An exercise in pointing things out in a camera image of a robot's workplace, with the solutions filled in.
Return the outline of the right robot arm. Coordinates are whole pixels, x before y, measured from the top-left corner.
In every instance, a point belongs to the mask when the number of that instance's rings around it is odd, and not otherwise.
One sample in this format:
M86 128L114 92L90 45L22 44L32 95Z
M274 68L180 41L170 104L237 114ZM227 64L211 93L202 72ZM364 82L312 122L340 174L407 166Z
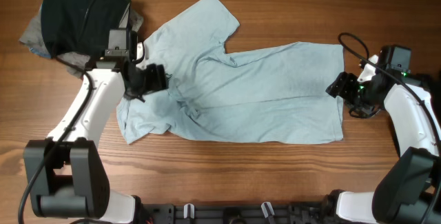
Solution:
M389 114L399 159L374 192L333 191L324 202L326 215L354 223L440 222L440 126L429 89L410 75L410 58L408 48L385 46L362 63L360 75L342 72L328 86L350 115Z

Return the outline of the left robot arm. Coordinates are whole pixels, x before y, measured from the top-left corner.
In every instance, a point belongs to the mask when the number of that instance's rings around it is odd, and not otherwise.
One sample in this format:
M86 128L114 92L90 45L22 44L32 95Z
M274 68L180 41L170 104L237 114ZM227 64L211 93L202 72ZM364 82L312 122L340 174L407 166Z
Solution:
M167 89L162 65L140 66L145 47L129 28L110 30L107 49L84 66L82 86L60 123L41 140L31 140L23 158L28 184L24 209L43 218L71 218L74 223L153 223L137 196L111 189L98 153L110 112L121 99L143 101L146 94Z

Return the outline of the light blue t-shirt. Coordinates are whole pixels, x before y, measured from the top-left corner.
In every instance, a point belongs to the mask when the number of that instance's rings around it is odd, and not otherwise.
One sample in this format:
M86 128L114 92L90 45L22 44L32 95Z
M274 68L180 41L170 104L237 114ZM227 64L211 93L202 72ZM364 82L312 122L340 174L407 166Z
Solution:
M343 101L326 93L344 69L341 45L295 42L228 53L239 27L219 0L199 0L144 42L168 89L122 100L123 138L171 132L189 140L290 144L339 141Z

